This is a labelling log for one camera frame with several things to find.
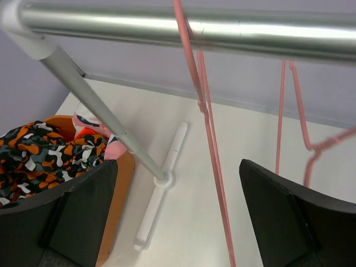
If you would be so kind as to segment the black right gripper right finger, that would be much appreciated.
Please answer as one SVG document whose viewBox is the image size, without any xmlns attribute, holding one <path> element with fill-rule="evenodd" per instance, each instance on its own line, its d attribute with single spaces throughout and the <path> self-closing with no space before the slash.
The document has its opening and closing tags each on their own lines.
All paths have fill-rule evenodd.
<svg viewBox="0 0 356 267">
<path fill-rule="evenodd" d="M 264 266 L 355 266 L 355 204 L 243 159 L 244 198 Z"/>
</svg>

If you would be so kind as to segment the black orange patterned shorts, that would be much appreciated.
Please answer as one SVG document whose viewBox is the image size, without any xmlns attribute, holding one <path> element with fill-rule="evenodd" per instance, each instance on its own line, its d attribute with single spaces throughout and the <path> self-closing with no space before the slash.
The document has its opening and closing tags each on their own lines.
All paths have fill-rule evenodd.
<svg viewBox="0 0 356 267">
<path fill-rule="evenodd" d="M 107 139 L 66 140 L 62 129 L 33 121 L 1 136 L 1 206 L 77 178 L 103 163 Z"/>
</svg>

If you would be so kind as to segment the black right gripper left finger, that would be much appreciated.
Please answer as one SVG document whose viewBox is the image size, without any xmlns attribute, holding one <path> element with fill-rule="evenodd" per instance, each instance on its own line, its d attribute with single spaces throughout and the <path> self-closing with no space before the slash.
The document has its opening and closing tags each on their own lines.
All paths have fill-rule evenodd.
<svg viewBox="0 0 356 267">
<path fill-rule="evenodd" d="M 83 175 L 1 208 L 1 266 L 39 266 L 50 251 L 74 266 L 95 266 L 118 165 Z"/>
</svg>

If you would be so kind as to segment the pink navy patterned shorts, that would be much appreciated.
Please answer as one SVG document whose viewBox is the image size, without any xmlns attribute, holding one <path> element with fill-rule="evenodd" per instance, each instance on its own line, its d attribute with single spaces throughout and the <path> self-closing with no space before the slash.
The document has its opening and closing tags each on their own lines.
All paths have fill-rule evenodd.
<svg viewBox="0 0 356 267">
<path fill-rule="evenodd" d="M 75 114 L 72 116 L 74 128 L 87 127 L 107 140 L 104 159 L 116 160 L 122 156 L 127 148 L 116 136 L 82 103 L 79 103 Z"/>
</svg>

